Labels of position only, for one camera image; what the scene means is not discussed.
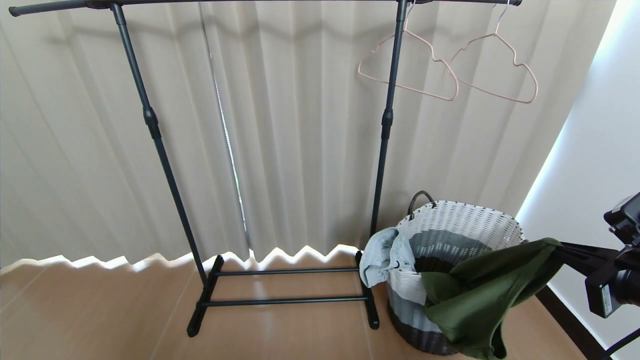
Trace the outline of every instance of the dark baseboard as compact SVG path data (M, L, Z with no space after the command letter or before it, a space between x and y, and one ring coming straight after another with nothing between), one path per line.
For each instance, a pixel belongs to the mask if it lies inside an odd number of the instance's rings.
M578 346L584 357L587 360L600 360L604 349L556 294L548 286L545 286L536 296Z

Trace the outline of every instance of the rose gold hanger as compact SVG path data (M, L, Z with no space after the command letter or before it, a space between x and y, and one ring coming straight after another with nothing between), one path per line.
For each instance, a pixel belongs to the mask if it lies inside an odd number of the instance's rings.
M469 47L469 45L471 45L471 43L476 42L478 40L482 40L484 38L489 38L489 37L498 38L498 40L500 40L504 45L506 45L509 48L509 50L511 50L511 52L513 53L513 65L516 66L516 67L523 66L525 69L527 69L527 72L529 73L529 75L531 75L531 78L533 79L533 83L536 86L536 89L535 89L535 91L533 93L533 97L531 99L529 99L529 100L514 99L512 97L508 97L508 96L505 96L505 95L496 94L495 92L491 92L491 91L483 89L483 88L481 88L479 86L475 86L472 83L467 83L466 81L464 81L464 80L462 80L460 78L458 78L458 80L460 80L461 82L467 84L468 86L471 86L472 88L478 89L478 90L480 90L482 92L486 92L487 94L494 95L494 96L501 97L503 99L507 99L507 100L511 100L511 101L515 101L515 102L520 102L522 104L530 104L538 96L538 80L536 79L536 76L533 74L533 71L531 70L531 68L527 64L518 63L517 62L517 60L516 60L516 57L517 57L516 49L514 49L513 46L511 46L511 44L509 44L507 42L507 40L505 40L502 36L500 36L500 34L498 34L498 28L500 27L500 20L502 20L502 16L504 15L504 13L507 12L507 8L509 7L509 2L510 2L510 0L507 0L507 5L504 8L504 11L502 12L502 14L500 14L500 17L498 18L498 24L495 26L495 31L493 33L491 33L491 34L488 34L488 35L485 35L485 36L482 36L482 37L479 37L479 38L475 38L475 39L471 40L470 42L468 42L465 47L463 47L462 49L458 50L458 52L451 58L450 63L452 63L453 60L455 60L455 58L456 58L456 56L458 54L460 54L461 52L467 50L467 48Z
M449 64L442 59L436 59L435 55L433 54L433 45L431 45L427 40L424 40L423 38L419 37L418 35L416 35L415 33L412 33L411 31L407 30L407 25L409 25L409 14L411 14L411 10L413 9L413 6L415 5L415 0L411 3L409 10L406 13L406 20L404 22L404 29L403 29L403 33L409 34L412 37L420 40L421 42L427 44L429 46L429 48L431 49L431 59L435 62L440 62L443 63L446 67L447 67L447 71L448 73L453 77L453 80L456 82L456 93L452 96L452 97L444 97L444 96L440 96L440 95L436 95L436 94L431 94L429 92L425 92L422 90L418 90L418 89L414 89L414 88L410 88L408 86L404 86L404 85L396 85L399 88L403 88L403 89L407 89L407 90L411 90L413 92L417 92L419 94L422 95L429 95L429 96L433 96L433 97L437 97L438 99L442 99L442 100L446 100L446 101L453 101L457 96L458 96L458 90L460 89L460 85L458 84L458 78L456 77L455 73L453 72L453 69L451 69L451 67L449 66ZM391 35L387 38L385 38L384 40L382 40L378 46L376 46L376 48L374 50L371 51L371 53L369 53L367 56L365 56L362 60L360 60L360 63L358 63L358 74L364 76L365 78L371 79L371 80L375 80L379 83L385 83L385 84L389 84L388 81L383 80L383 79L378 79L378 78L374 78L373 76L369 76L367 74L364 74L361 70L360 67L362 66L362 63L370 58L373 54L377 53L378 50L380 49L380 47L382 46L382 44L384 44L385 42L393 39L395 37L395 35Z

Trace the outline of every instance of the curtain gap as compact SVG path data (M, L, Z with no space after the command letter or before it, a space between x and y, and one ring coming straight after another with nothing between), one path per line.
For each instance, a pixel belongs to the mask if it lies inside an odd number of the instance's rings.
M238 179L238 174L236 171L236 162L234 160L234 152L232 150L232 146L231 146L231 140L229 139L229 131L227 129L227 121L225 118L225 112L223 111L222 108L222 100L220 99L220 90L218 88L218 82L216 81L216 73L213 69L213 55L211 54L211 47L209 46L209 37L207 35L207 28L205 26L204 23L204 16L202 13L202 3L198 4L198 11L200 12L200 25L202 27L202 33L204 34L204 38L205 38L205 45L207 46L207 53L209 54L209 68L211 70L211 76L212 76L212 80L213 80L213 85L214 88L216 89L216 100L218 102L218 110L220 111L220 119L221 119L221 123L222 123L222 128L225 132L225 141L227 142L227 154L228 154L228 159L229 162L231 164L231 169L234 173L234 182L236 184L236 193L237 193L237 199L238 199L238 204L240 205L240 215L242 216L242 225L244 228L244 239L246 241L246 244L248 246L249 249L252 249L252 244L251 244L251 237L249 236L249 231L246 228L246 217L244 215L244 205L242 202L242 195L240 192L240 181Z

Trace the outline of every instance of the clothes rack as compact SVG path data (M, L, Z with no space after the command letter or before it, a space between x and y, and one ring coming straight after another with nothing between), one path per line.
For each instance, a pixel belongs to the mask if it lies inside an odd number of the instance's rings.
M369 320L369 326L372 329L377 329L380 326L380 319L374 303L374 298L371 289L367 288L362 281L360 285L362 287L362 295L354 296L341 296L341 297L311 297L311 298L296 298L296 299L265 299L265 300L232 300L232 301L212 301L211 297L216 286L216 281L221 276L243 276L243 275L283 275L283 274L313 274L313 273L329 273L329 272L357 272L359 269L361 252L357 252L355 255L356 266L346 268L307 268L307 269L294 269L294 270L263 270L263 271L242 271L242 272L223 272L222 266L224 259L221 255L216 256L213 267L207 275L202 264L200 253L198 252L198 246L191 231L189 219L187 217L180 192L178 191L177 183L169 164L166 149L162 141L160 127L156 113L154 112L147 91L140 74L140 68L136 60L133 45L129 37L129 30L127 28L127 21L122 7L131 4L158 4L158 3L195 3L195 2L213 2L213 1L277 1L277 0L66 0L56 1L51 3L32 4L25 6L11 6L9 12L14 17L21 15L27 15L32 13L42 12L54 12L58 10L71 10L76 8L91 8L96 10L109 9L113 12L113 16L120 32L120 38L124 46L125 54L129 66L131 67L131 73L133 75L134 82L138 95L140 96L140 102L142 103L143 118L151 138L153 139L160 162L166 176L166 180L169 184L169 189L175 203L175 207L180 216L182 227L186 235L187 241L193 259L196 263L198 274L202 281L202 293L198 299L193 316L187 328L187 334L191 337L196 336L200 331L200 325L204 318L205 312L208 307L218 306L247 306L247 305L268 305L268 304L300 304L300 303L312 303L312 302L342 302L342 301L363 301L367 311L367 317ZM370 235L376 232L376 224L378 221L378 210L380 208L380 194L382 191L382 181L385 173L385 162L387 158L387 145L391 132L391 125L394 119L393 102L396 92L396 77L398 61L400 57L400 47L402 43L404 20L406 16L408 0L395 0L398 2L397 14L396 14L396 37L394 39L393 52L391 57L391 70L389 74L389 85L387 90L387 103L382 116L382 134L380 143L380 157L378 160L378 173L376 176L376 188L374 193L374 203L371 217ZM415 4L430 3L432 1L456 1L466 3L490 3L490 4L512 4L518 6L522 0L415 0Z

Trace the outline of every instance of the white wall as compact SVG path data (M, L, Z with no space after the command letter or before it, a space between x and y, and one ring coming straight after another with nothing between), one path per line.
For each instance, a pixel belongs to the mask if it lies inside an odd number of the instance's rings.
M640 1L618 0L582 93L517 216L529 239L622 248L602 215L640 191L639 58ZM568 266L550 287L605 347L640 327L640 309L631 305L606 320L590 313L584 276ZM631 360L638 352L640 340L616 355Z

